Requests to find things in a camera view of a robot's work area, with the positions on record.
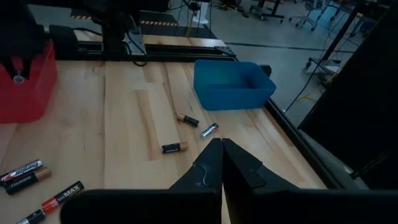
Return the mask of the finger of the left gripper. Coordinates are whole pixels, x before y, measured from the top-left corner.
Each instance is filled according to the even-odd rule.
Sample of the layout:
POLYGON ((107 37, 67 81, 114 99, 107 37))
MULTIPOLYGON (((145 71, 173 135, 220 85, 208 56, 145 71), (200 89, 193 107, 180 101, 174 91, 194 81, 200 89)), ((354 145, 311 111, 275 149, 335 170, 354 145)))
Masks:
POLYGON ((30 78, 30 69, 31 69, 33 60, 34 60, 33 55, 30 55, 29 57, 22 58, 22 77, 25 80, 28 80, 30 78))
POLYGON ((10 78, 13 80, 14 76, 16 75, 16 70, 14 68, 14 64, 9 57, 3 57, 2 58, 2 64, 4 68, 6 69, 7 73, 9 74, 10 78))

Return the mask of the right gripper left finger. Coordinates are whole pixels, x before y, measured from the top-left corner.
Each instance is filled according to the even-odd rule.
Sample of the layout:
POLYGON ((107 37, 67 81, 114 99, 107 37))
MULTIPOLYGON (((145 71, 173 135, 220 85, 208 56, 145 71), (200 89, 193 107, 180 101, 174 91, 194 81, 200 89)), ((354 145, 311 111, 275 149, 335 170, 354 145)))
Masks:
POLYGON ((61 223, 220 223, 223 144, 212 139, 168 189, 87 190, 69 199, 61 223))

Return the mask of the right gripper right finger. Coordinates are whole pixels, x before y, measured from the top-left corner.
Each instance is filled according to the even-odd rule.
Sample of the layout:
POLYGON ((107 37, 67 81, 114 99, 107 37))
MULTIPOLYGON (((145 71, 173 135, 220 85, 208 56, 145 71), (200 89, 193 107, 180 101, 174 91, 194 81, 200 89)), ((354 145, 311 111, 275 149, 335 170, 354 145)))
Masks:
POLYGON ((232 140, 222 144, 231 223, 397 224, 395 190, 301 189, 232 140))

